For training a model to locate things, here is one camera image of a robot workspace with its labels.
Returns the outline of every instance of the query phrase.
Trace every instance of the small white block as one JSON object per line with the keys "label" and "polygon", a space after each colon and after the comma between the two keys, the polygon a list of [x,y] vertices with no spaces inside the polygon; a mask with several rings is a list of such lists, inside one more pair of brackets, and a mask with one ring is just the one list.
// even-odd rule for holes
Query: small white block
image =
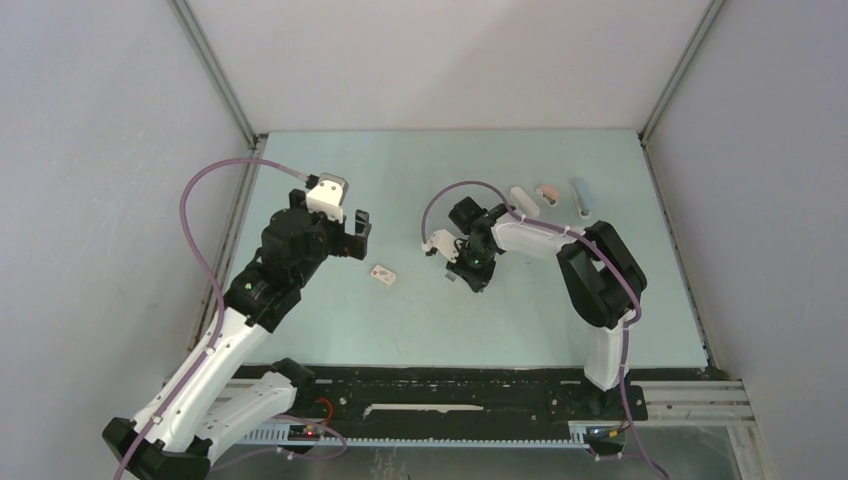
{"label": "small white block", "polygon": [[520,208],[521,211],[529,218],[537,218],[541,213],[536,202],[534,202],[533,199],[530,198],[530,195],[527,195],[527,192],[525,192],[521,187],[510,188],[509,198],[512,199],[512,201],[517,204],[518,208]]}
{"label": "small white block", "polygon": [[372,268],[371,276],[390,287],[397,280],[397,274],[382,265],[376,265]]}

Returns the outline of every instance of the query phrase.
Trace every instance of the light blue table surface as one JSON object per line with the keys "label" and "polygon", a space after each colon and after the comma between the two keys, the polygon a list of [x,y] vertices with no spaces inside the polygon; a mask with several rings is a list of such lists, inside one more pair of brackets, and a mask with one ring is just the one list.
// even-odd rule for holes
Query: light blue table surface
{"label": "light blue table surface", "polygon": [[[302,291],[303,300],[247,363],[292,357],[301,363],[377,366],[581,366],[589,328],[572,308],[555,258],[498,257],[492,282],[474,294],[445,278],[441,257],[421,250],[421,214],[430,198],[460,180],[490,182],[531,196],[541,182],[563,193],[541,218],[618,230],[648,278],[644,317],[633,327],[634,367],[702,367],[706,358],[636,134],[624,130],[285,132],[270,135],[264,158],[295,169],[330,172],[349,182],[344,208],[371,214],[368,257],[331,257]],[[586,180],[594,212],[581,221],[571,199],[573,177]],[[303,188],[278,171],[260,169],[234,259],[252,258],[271,215]],[[480,187],[445,195],[428,234],[455,227],[448,211],[472,196],[490,208],[497,197]],[[391,287],[370,277],[381,264],[398,275]]]}

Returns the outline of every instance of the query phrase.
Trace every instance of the gray wall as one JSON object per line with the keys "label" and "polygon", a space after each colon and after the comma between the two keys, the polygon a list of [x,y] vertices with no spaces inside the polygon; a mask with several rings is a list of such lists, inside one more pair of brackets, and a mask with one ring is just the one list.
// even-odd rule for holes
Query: gray wall
{"label": "gray wall", "polygon": [[635,130],[709,0],[191,3],[258,131]]}
{"label": "gray wall", "polygon": [[837,478],[848,439],[846,20],[844,0],[731,1],[651,146],[704,322],[784,479]]}
{"label": "gray wall", "polygon": [[[0,478],[111,478],[100,430],[179,364],[206,284],[179,195],[246,148],[164,0],[0,12]],[[207,254],[236,176],[192,201]]]}

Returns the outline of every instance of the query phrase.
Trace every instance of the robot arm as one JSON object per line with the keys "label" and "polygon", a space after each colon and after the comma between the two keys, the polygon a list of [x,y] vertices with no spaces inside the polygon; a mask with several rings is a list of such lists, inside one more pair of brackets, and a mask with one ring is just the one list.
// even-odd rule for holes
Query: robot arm
{"label": "robot arm", "polygon": [[[249,392],[209,411],[236,369],[297,305],[300,290],[328,256],[365,258],[371,224],[368,213],[358,210],[355,233],[345,233],[345,180],[322,174],[311,177],[307,186],[313,187],[308,194],[292,190],[290,208],[271,217],[261,248],[224,295],[224,318],[215,316],[204,340],[150,403],[131,420],[114,418],[104,429],[104,440],[121,459],[152,422],[127,466],[138,478],[204,478],[224,451],[262,421],[288,411],[298,389],[314,380],[311,372],[287,359]],[[208,340],[219,321],[219,338],[211,348]],[[156,415],[169,396],[168,408]]]}
{"label": "robot arm", "polygon": [[[524,223],[507,213],[503,204],[486,210],[466,197],[448,216],[467,238],[438,230],[423,248],[428,255],[438,252],[445,256],[447,269],[465,280],[475,293],[488,285],[499,254],[515,251],[541,259],[556,258],[571,303],[593,327],[584,375],[599,393],[612,391],[621,381],[622,325],[634,315],[629,297],[606,267],[600,271],[595,267],[593,261],[598,259],[582,243],[565,233]],[[578,233],[594,242],[622,272],[636,295],[641,296],[647,286],[645,274],[612,225],[599,221]]]}

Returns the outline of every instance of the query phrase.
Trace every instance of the pink object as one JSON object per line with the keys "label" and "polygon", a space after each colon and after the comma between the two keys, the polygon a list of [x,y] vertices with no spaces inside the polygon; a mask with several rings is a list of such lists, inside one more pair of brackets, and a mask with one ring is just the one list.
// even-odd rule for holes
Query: pink object
{"label": "pink object", "polygon": [[547,183],[543,183],[536,187],[536,193],[548,202],[548,205],[555,207],[559,203],[559,190]]}

